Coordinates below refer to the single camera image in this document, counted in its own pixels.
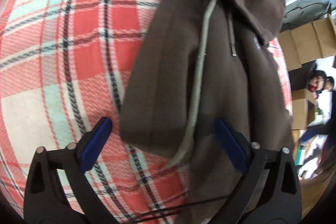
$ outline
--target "silver screw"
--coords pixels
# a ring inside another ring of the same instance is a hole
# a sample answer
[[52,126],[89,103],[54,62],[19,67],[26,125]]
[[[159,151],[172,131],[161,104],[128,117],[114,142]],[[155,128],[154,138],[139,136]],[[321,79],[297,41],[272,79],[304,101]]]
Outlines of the silver screw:
[[39,153],[41,154],[42,152],[44,151],[44,147],[43,146],[40,146],[36,149],[36,153]]
[[257,143],[257,142],[251,142],[251,147],[252,147],[253,149],[259,149],[259,148],[260,148],[260,144]]
[[77,146],[76,143],[69,143],[69,144],[67,145],[67,148],[70,149],[70,150],[73,150],[73,149],[76,148],[76,146]]
[[285,153],[285,154],[289,154],[290,150],[289,150],[288,147],[283,147],[282,152]]

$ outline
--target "red plaid fabric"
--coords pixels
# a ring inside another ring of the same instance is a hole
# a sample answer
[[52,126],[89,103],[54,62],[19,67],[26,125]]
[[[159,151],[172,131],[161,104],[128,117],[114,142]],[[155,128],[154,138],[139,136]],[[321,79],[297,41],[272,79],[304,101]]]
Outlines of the red plaid fabric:
[[[114,217],[124,223],[185,202],[187,165],[162,170],[166,159],[119,137],[127,81],[160,0],[0,3],[0,190],[16,211],[22,215],[35,149],[77,142],[101,116],[112,119],[113,131],[86,177]],[[281,49],[278,44],[273,49],[276,60],[282,58],[281,75],[286,74]],[[290,90],[284,92],[288,104]],[[81,211],[64,172],[59,175],[70,204]]]

